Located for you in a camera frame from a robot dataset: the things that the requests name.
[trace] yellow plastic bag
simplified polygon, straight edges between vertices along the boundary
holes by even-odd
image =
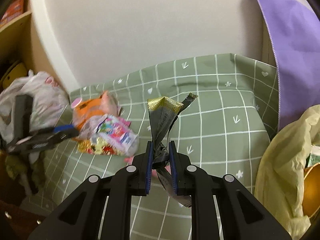
[[[255,197],[289,232],[293,240],[310,226],[303,215],[303,169],[312,144],[320,144],[320,105],[284,127],[265,151],[258,169]]]

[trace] white plastic bag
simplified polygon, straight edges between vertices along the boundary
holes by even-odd
[[[33,97],[30,130],[55,126],[63,110],[69,104],[66,93],[46,72],[17,78],[0,94],[0,133],[9,143],[13,139],[13,109],[16,95]]]

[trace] orange package on shelf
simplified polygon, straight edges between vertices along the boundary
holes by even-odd
[[[23,14],[23,5],[24,0],[13,0],[12,4],[10,4],[0,21],[0,28],[10,22],[12,19]]]

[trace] purple fabric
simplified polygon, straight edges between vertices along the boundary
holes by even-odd
[[[296,0],[258,0],[278,68],[278,130],[320,104],[320,22]]]

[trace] white wall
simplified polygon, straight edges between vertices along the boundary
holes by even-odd
[[[69,91],[174,59],[227,52],[261,58],[256,0],[31,3],[48,57]]]

